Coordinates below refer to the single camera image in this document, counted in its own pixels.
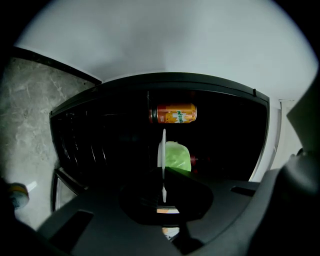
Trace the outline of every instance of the gray marble surface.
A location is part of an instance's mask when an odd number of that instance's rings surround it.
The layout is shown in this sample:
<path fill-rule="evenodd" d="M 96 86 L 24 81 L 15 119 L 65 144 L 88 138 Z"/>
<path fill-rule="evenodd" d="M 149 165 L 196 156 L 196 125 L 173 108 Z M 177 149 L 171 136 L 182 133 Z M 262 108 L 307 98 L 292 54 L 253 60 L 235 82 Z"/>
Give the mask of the gray marble surface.
<path fill-rule="evenodd" d="M 37 229 L 51 214 L 53 170 L 59 166 L 49 113 L 93 87 L 81 78 L 29 60 L 12 58 L 0 82 L 0 173 L 30 189 L 18 219 Z"/>

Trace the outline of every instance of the mirinda can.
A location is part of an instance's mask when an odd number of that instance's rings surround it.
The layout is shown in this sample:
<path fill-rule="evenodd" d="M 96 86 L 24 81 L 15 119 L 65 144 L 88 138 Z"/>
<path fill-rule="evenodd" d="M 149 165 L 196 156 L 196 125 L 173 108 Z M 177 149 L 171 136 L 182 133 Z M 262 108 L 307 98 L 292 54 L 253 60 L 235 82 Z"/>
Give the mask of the mirinda can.
<path fill-rule="evenodd" d="M 158 104 L 149 110 L 151 123 L 187 124 L 197 118 L 197 108 L 192 103 Z"/>

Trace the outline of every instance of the orange soda can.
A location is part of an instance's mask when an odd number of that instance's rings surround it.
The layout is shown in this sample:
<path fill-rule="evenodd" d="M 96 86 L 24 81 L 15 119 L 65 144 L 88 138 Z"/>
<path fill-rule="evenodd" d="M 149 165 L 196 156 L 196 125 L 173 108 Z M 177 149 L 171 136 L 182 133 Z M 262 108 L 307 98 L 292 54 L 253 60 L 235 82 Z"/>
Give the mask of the orange soda can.
<path fill-rule="evenodd" d="M 149 110 L 151 123 L 187 124 L 197 118 L 197 108 L 192 103 L 158 104 Z"/>

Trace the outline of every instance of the marble wall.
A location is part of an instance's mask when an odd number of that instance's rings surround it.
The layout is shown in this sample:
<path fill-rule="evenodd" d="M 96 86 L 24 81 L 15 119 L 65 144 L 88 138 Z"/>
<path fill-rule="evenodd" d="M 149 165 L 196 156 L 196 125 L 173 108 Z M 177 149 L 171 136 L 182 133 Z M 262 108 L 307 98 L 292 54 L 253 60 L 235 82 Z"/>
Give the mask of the marble wall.
<path fill-rule="evenodd" d="M 34 229 L 51 214 L 53 170 L 59 166 L 49 114 L 70 97 L 93 87 L 81 78 L 33 61 L 12 58 L 0 82 L 0 174 L 29 189 L 18 219 Z"/>

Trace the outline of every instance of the green plastic bag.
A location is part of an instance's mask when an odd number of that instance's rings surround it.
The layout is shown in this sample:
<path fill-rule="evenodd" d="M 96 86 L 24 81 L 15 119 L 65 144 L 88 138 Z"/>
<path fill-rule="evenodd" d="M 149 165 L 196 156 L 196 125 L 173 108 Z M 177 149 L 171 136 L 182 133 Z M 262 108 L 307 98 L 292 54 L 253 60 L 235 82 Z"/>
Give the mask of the green plastic bag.
<path fill-rule="evenodd" d="M 165 166 L 191 172 L 191 159 L 187 147 L 174 141 L 165 143 Z"/>

